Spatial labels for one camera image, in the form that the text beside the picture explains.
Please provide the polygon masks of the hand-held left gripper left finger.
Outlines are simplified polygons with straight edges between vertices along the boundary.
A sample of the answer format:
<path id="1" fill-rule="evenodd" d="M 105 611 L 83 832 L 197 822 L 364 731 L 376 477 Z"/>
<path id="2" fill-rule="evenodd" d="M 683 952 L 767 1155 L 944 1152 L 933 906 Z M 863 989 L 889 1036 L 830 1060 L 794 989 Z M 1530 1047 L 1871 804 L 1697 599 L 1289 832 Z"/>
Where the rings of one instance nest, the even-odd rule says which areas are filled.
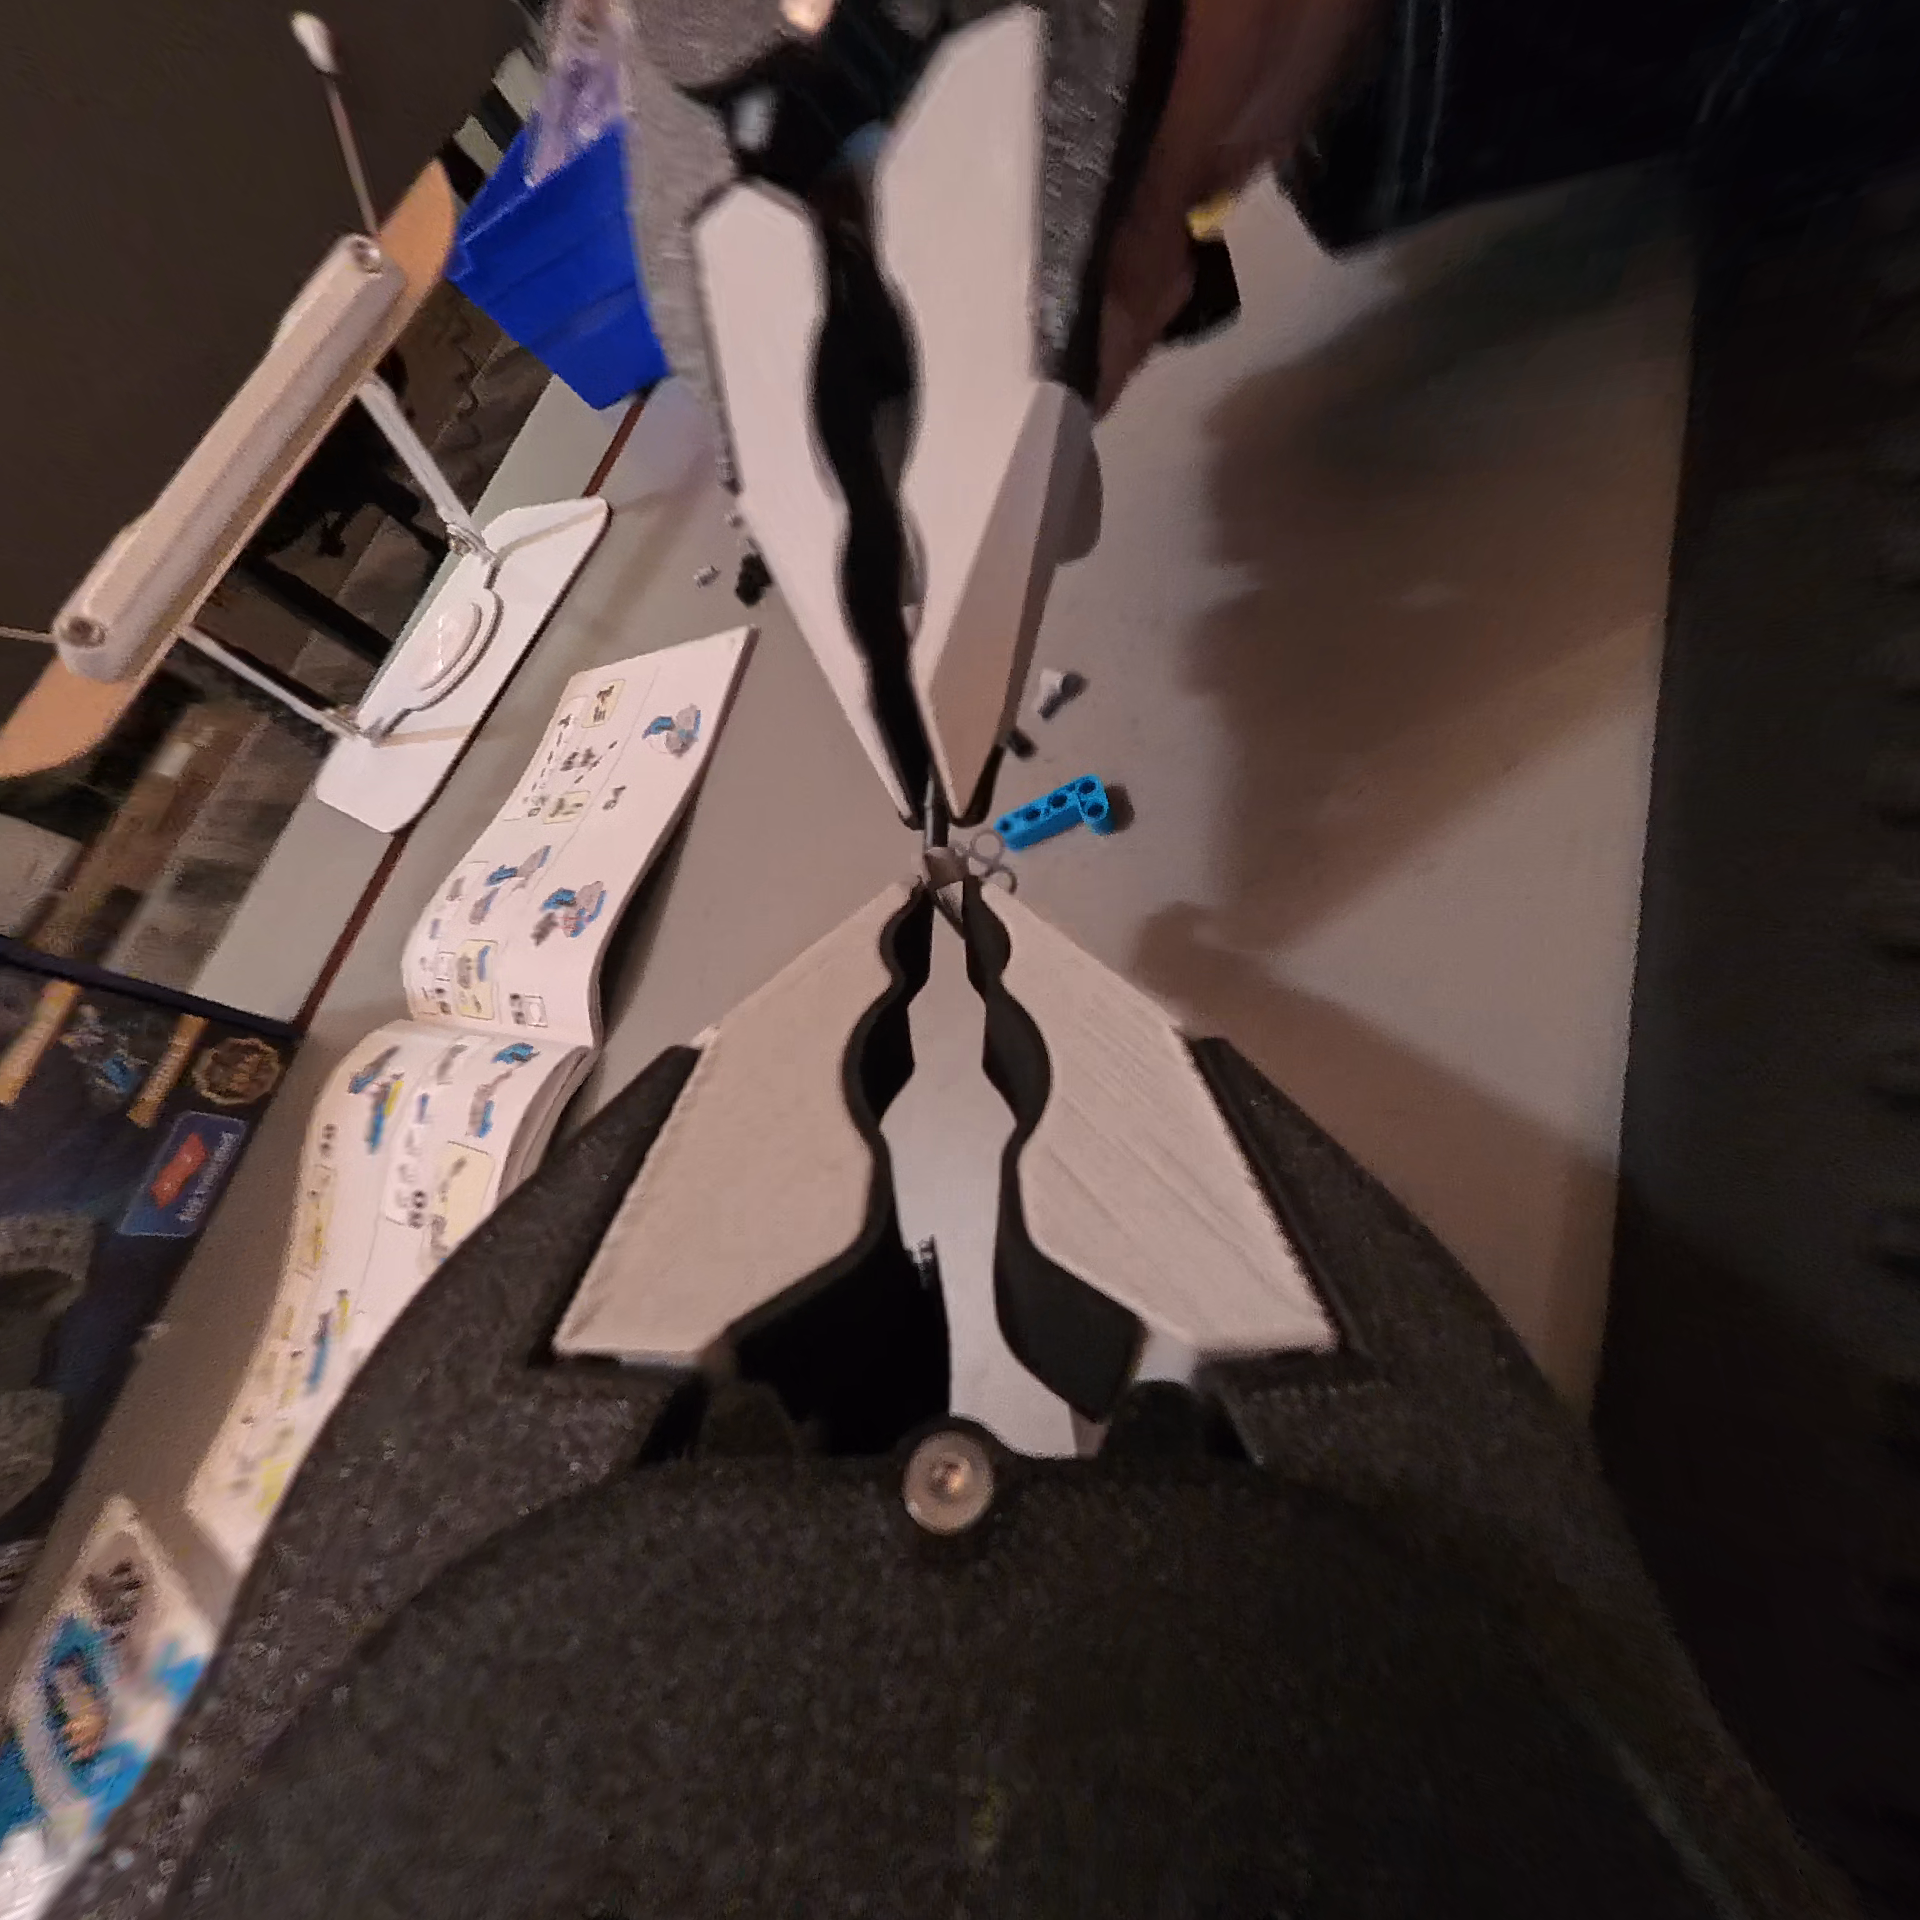
<path id="1" fill-rule="evenodd" d="M 555 1354 L 691 1370 L 871 1252 L 915 1074 L 926 882 L 892 882 L 731 1008 L 566 1309 Z"/>

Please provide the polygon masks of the clear plastic bag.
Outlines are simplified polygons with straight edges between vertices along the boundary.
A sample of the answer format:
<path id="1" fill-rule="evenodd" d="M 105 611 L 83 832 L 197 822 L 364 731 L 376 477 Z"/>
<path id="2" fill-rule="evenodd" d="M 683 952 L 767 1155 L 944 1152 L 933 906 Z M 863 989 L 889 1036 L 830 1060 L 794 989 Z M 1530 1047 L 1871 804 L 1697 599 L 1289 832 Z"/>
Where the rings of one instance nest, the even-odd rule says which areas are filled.
<path id="1" fill-rule="evenodd" d="M 627 54 L 631 4 L 549 4 L 542 29 L 542 90 L 524 124 L 524 183 L 537 186 L 627 134 Z"/>

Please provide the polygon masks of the shelf with cardboard boxes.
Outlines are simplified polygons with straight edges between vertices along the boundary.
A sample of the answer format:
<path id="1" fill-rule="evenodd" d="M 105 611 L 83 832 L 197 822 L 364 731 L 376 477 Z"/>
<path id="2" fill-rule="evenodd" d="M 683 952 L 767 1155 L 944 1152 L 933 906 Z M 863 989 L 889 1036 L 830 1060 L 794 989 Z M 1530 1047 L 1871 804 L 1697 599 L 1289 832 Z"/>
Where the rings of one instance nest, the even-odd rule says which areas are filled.
<path id="1" fill-rule="evenodd" d="M 331 736 L 449 557 L 420 485 L 354 413 L 297 472 L 176 641 L 56 758 L 4 753 L 4 939 L 155 987 L 191 987 L 311 795 Z"/>

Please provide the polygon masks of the dark blue toy kit box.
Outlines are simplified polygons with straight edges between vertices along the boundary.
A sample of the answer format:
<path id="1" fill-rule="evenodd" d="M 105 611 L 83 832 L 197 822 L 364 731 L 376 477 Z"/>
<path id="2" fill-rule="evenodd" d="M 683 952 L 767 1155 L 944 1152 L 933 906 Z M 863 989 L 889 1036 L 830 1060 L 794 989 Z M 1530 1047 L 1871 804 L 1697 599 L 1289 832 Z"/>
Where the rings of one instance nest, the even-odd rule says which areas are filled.
<path id="1" fill-rule="evenodd" d="M 4 1565 L 42 1545 L 303 1036 L 4 942 Z"/>

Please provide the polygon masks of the pile of small brick parts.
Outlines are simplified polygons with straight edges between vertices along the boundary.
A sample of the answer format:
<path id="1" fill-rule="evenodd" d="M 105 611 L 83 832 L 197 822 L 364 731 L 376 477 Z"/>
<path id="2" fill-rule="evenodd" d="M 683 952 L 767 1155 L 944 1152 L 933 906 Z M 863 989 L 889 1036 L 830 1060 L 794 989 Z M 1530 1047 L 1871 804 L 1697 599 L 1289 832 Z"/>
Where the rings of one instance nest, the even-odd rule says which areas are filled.
<path id="1" fill-rule="evenodd" d="M 693 588 L 699 589 L 721 589 L 721 584 L 727 584 L 736 598 L 736 602 L 744 611 L 756 611 L 767 593 L 772 589 L 772 572 L 767 565 L 767 556 L 760 551 L 760 541 L 745 522 L 745 515 L 739 511 L 731 511 L 722 515 L 722 530 L 732 535 L 732 562 L 701 562 L 693 568 Z"/>

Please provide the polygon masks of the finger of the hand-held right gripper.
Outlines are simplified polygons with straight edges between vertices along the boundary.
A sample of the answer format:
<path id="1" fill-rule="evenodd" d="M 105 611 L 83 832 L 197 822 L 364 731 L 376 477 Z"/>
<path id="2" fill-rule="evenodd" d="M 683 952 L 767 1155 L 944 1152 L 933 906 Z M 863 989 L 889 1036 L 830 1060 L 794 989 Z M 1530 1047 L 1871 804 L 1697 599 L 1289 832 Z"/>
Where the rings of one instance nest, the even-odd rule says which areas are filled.
<path id="1" fill-rule="evenodd" d="M 910 348 L 897 513 L 922 576 L 909 682 L 955 822 L 991 795 L 1057 568 L 1095 526 L 1092 422 L 1036 328 L 1047 26 L 948 35 L 871 176 L 875 264 Z"/>
<path id="2" fill-rule="evenodd" d="M 772 186 L 736 183 L 691 235 L 739 513 L 889 804 L 919 824 L 848 607 L 850 502 L 816 424 L 828 332 L 816 220 Z"/>

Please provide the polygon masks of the blue angled beam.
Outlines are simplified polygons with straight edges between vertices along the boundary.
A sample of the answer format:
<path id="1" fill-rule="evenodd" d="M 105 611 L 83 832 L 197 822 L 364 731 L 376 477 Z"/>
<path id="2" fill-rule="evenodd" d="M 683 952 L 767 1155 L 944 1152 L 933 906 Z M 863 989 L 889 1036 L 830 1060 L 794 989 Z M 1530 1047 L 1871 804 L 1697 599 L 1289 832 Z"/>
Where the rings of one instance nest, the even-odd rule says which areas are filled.
<path id="1" fill-rule="evenodd" d="M 1123 804 L 1103 778 L 1078 776 L 1025 804 L 1002 811 L 991 832 L 1004 849 L 1025 852 L 1070 832 L 1117 834 L 1127 824 Z"/>

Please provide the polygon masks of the open instruction booklet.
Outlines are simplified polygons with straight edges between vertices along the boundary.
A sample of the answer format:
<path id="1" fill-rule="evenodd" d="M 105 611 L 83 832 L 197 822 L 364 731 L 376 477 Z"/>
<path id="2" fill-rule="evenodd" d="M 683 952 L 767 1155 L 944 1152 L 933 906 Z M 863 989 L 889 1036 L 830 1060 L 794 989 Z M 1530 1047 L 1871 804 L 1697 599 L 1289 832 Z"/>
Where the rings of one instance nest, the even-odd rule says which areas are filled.
<path id="1" fill-rule="evenodd" d="M 242 1569 L 345 1388 L 532 1178 L 602 1047 L 601 972 L 693 802 L 756 628 L 588 669 L 403 943 L 404 1014 L 348 1047 L 297 1159 L 276 1308 L 189 1488 Z"/>

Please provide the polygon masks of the blue sticker sheet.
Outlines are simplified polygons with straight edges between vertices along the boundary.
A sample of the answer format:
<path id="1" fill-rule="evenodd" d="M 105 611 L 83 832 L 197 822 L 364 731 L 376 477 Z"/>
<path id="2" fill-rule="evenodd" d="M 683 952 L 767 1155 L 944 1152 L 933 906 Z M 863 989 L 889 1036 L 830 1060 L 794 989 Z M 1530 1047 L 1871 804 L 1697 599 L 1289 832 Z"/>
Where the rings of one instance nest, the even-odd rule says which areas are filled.
<path id="1" fill-rule="evenodd" d="M 4 1709 L 4 1912 L 79 1869 L 215 1652 L 210 1618 L 136 1506 L 108 1500 Z"/>

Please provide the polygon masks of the blue plastic bin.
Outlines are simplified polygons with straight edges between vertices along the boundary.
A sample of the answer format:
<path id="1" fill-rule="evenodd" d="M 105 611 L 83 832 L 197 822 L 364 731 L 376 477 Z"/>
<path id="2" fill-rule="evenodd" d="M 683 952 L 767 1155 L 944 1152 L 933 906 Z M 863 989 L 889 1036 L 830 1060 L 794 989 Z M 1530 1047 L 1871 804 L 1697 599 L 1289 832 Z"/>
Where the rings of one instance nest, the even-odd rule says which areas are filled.
<path id="1" fill-rule="evenodd" d="M 532 130 L 514 141 L 456 220 L 446 280 L 590 410 L 673 376 L 636 264 L 619 126 L 524 179 Z"/>

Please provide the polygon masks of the grey desk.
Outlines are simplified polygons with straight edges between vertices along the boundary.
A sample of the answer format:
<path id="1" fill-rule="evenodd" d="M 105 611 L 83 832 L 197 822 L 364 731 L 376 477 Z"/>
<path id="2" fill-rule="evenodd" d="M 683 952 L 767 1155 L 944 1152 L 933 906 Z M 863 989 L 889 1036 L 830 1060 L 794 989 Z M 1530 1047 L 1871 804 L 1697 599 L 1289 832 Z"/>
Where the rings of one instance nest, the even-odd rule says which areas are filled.
<path id="1" fill-rule="evenodd" d="M 1092 772 L 1131 822 L 1019 859 L 1019 900 L 1198 1036 L 1230 1039 L 1404 1200 L 1586 1404 L 1611 1268 L 1624 1036 L 1686 413 L 1675 183 L 1610 172 L 1322 258 L 1259 183 L 1238 322 L 1101 424 L 1103 535 L 1039 669 L 1084 678 L 998 791 Z M 303 1134 L 566 682 L 739 621 L 681 839 L 619 926 L 580 1129 L 753 996 L 915 848 L 786 607 L 736 557 L 701 416 L 643 413 L 602 541 L 404 837 L 303 802 L 215 999 L 305 1045 L 4 1618 L 11 1669 L 126 1495 L 210 1614 L 234 1578 L 181 1500 L 271 1309 Z"/>

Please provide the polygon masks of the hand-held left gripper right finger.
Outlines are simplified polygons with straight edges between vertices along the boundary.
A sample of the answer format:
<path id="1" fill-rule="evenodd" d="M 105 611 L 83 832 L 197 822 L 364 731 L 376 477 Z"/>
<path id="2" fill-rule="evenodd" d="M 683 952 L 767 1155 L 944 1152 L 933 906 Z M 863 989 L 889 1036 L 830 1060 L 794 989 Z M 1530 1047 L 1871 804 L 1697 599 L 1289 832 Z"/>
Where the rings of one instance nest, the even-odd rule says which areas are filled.
<path id="1" fill-rule="evenodd" d="M 1025 1371 L 1110 1420 L 1147 1354 L 1332 1354 L 1286 1213 L 1166 1008 L 997 890 L 962 893 L 962 943 L 1011 1117 L 991 1289 Z"/>

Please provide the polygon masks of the person's right hand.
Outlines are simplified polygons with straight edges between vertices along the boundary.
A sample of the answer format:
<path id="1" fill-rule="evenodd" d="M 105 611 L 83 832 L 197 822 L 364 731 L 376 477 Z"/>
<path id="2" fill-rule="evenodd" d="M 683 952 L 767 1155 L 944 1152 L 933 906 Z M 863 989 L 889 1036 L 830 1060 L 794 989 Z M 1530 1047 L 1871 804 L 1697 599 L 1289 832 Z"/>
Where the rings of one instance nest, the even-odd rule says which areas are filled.
<path id="1" fill-rule="evenodd" d="M 1101 303 L 1105 416 L 1193 289 L 1191 214 L 1279 169 L 1364 39 L 1372 4 L 1183 4 L 1168 102 L 1119 204 Z"/>

